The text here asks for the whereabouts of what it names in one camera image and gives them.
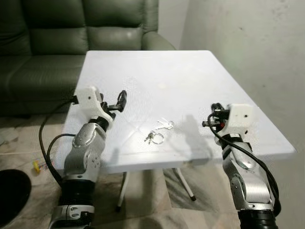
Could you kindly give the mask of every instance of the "black cable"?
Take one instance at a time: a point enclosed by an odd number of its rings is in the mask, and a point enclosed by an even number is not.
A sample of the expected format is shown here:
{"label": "black cable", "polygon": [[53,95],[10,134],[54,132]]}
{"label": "black cable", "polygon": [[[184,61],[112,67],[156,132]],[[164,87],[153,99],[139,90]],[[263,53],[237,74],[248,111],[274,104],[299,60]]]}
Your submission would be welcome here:
{"label": "black cable", "polygon": [[57,139],[59,139],[60,137],[64,137],[64,136],[70,136],[70,137],[74,137],[75,135],[73,134],[61,134],[61,135],[57,135],[50,143],[49,145],[49,148],[48,148],[48,151],[47,151],[47,160],[48,160],[48,163],[51,164],[51,159],[50,159],[50,153],[51,153],[51,150],[52,150],[52,147],[54,145],[54,143],[56,142]]}
{"label": "black cable", "polygon": [[60,105],[58,105],[54,110],[52,110],[44,119],[44,121],[42,122],[40,128],[39,128],[39,144],[40,144],[40,148],[41,148],[41,152],[43,155],[43,158],[49,168],[49,171],[51,172],[51,174],[53,175],[53,177],[55,178],[55,180],[57,181],[57,183],[61,186],[61,182],[62,182],[62,178],[60,176],[60,174],[56,171],[56,169],[53,167],[52,163],[50,161],[47,160],[47,155],[46,155],[46,151],[44,149],[43,146],[43,141],[42,141],[42,131],[44,126],[46,125],[48,119],[56,112],[58,111],[60,108],[62,108],[63,106],[70,104],[73,102],[73,99],[70,99]]}
{"label": "black cable", "polygon": [[[272,193],[274,195],[275,198],[275,203],[274,203],[274,215],[277,216],[280,212],[281,212],[281,203],[279,201],[279,191],[278,191],[278,186],[277,183],[275,181],[275,178],[273,177],[272,173],[269,171],[267,165],[261,161],[260,159],[258,159],[257,157],[255,157],[253,154],[251,154],[250,152],[248,152],[247,150],[241,148],[240,146],[226,140],[225,138],[221,137],[212,127],[211,125],[211,117],[215,116],[214,113],[210,114],[208,116],[207,122],[208,125],[211,129],[211,131],[213,132],[213,134],[219,139],[222,140],[223,142],[227,143],[229,146],[234,147],[235,149],[238,149],[239,151],[243,152],[244,154],[246,154],[247,156],[249,156],[251,159],[253,159],[257,164],[259,164],[263,170],[266,172],[267,174],[267,178],[268,178],[268,182],[270,184],[270,188],[272,190]],[[230,154],[230,151],[226,152],[225,155],[223,155],[223,158],[225,159],[228,155]]]}

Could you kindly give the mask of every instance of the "table top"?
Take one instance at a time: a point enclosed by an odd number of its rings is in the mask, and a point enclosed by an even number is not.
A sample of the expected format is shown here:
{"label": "table top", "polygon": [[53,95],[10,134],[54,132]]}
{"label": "table top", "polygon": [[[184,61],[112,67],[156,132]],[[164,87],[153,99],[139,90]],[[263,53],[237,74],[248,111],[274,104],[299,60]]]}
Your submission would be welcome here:
{"label": "table top", "polygon": [[[104,101],[115,104],[127,91],[127,105],[107,131],[102,173],[200,165],[222,161],[209,128],[202,121],[212,103],[255,106],[255,119],[244,141],[263,160],[289,157],[295,149],[255,105],[210,51],[89,51],[77,88],[95,86]],[[144,142],[157,120],[174,122],[171,130],[157,132],[161,145]],[[78,105],[69,109],[63,133],[78,133],[88,122]],[[62,171],[71,138],[62,138],[55,167]]]}

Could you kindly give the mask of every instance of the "table leg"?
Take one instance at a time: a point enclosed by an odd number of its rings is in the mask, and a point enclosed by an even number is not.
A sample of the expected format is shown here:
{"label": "table leg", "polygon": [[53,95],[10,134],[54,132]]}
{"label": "table leg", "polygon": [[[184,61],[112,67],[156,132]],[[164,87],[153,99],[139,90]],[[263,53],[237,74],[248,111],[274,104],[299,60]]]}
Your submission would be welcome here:
{"label": "table leg", "polygon": [[122,188],[121,188],[119,202],[118,202],[118,205],[116,206],[116,209],[115,209],[116,212],[121,211],[121,205],[122,205],[124,195],[125,195],[125,192],[126,192],[126,188],[127,188],[127,184],[128,184],[128,180],[129,180],[129,175],[130,175],[129,172],[124,172],[124,174],[123,174]]}
{"label": "table leg", "polygon": [[196,200],[196,197],[194,196],[191,188],[189,187],[189,185],[187,184],[186,180],[184,179],[182,173],[181,173],[181,170],[180,168],[174,168],[174,170],[177,172],[179,178],[180,178],[180,181],[182,182],[185,190],[187,191],[187,193],[189,194],[190,198],[192,201],[195,201]]}

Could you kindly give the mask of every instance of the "tiled floor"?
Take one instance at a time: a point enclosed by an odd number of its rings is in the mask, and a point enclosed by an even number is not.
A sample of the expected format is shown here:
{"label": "tiled floor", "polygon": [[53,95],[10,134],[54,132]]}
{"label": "tiled floor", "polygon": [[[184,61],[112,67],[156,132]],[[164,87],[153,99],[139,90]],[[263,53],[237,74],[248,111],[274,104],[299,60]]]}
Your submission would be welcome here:
{"label": "tiled floor", "polygon": [[[21,213],[5,229],[46,229],[60,188],[48,170],[37,174],[32,162],[43,162],[38,143],[43,116],[29,119],[0,118],[0,169],[15,168],[31,179],[30,198]],[[57,114],[45,127],[47,146],[61,133],[64,114]],[[234,229],[239,220],[227,178],[221,165],[182,168],[197,200],[191,201],[172,169],[131,172],[120,213],[114,211],[122,174],[100,176],[94,203],[96,229]]]}

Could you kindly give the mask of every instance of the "white wall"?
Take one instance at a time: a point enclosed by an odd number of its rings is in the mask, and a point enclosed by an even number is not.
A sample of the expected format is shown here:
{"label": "white wall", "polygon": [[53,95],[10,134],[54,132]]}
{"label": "white wall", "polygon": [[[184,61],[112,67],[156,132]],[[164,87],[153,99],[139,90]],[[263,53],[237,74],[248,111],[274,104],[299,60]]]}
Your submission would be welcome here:
{"label": "white wall", "polygon": [[304,228],[305,1],[190,0],[181,49],[211,50],[298,150],[268,162],[279,228]]}
{"label": "white wall", "polygon": [[159,34],[180,48],[189,0],[159,0]]}

